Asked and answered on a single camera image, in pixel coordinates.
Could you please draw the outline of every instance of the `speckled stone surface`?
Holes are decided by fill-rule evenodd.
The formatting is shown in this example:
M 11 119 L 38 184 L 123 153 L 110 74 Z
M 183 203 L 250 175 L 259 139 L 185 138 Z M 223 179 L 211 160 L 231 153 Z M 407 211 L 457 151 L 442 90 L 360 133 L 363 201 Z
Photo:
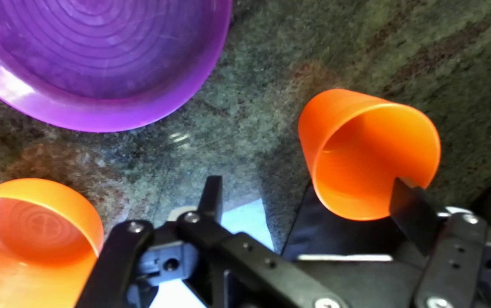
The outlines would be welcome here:
M 308 182 L 296 119 L 329 86 L 428 112 L 443 138 L 431 193 L 467 203 L 491 184 L 491 1 L 238 0 L 230 40 L 206 86 L 151 126 L 65 131 L 0 102 L 0 181 L 41 175 L 88 194 L 106 227 L 161 223 L 224 175 L 226 205 L 264 198 L 284 237 Z

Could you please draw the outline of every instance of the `purple bowl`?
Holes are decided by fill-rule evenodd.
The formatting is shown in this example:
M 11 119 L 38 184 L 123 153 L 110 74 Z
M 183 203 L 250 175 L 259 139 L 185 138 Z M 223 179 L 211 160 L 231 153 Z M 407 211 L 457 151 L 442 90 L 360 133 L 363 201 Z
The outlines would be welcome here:
M 0 98 L 81 131 L 154 122 L 223 51 L 231 0 L 0 0 Z

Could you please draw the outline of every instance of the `granite countertop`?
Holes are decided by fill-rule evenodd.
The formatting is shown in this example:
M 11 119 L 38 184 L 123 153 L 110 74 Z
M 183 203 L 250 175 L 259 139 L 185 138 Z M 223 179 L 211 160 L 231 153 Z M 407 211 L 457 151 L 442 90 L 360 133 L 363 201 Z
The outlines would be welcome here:
M 438 124 L 431 193 L 467 205 L 491 184 L 491 1 L 238 0 L 226 51 L 180 110 L 141 129 L 89 134 L 0 102 L 0 181 L 41 175 L 88 194 L 106 227 L 161 223 L 224 175 L 226 206 L 262 198 L 283 237 L 308 172 L 296 119 L 329 86 L 413 104 Z

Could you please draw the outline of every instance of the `orange cup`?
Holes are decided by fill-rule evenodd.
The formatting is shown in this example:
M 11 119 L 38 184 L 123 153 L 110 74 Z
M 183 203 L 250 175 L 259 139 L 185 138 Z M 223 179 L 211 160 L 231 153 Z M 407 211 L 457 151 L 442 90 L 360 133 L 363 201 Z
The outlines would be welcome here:
M 69 308 L 101 251 L 99 213 L 48 179 L 0 184 L 0 305 Z
M 389 216 L 394 179 L 426 187 L 440 163 L 425 112 L 348 88 L 315 95 L 298 129 L 320 201 L 351 220 Z

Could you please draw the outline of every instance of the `bolt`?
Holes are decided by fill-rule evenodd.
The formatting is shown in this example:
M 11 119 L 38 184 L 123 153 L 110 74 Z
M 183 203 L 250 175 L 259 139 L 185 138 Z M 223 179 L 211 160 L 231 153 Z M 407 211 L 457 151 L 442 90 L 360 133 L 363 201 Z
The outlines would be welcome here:
M 144 223 L 132 220 L 127 228 L 129 232 L 142 232 Z
M 332 297 L 320 297 L 315 300 L 315 308 L 341 308 L 341 304 Z
M 200 215 L 197 211 L 187 211 L 183 215 L 183 220 L 188 222 L 188 223 L 197 223 L 200 220 Z
M 479 222 L 479 218 L 474 213 L 471 213 L 471 211 L 464 213 L 464 220 L 467 220 L 469 223 L 478 223 Z
M 428 308 L 454 308 L 452 302 L 445 297 L 428 297 Z

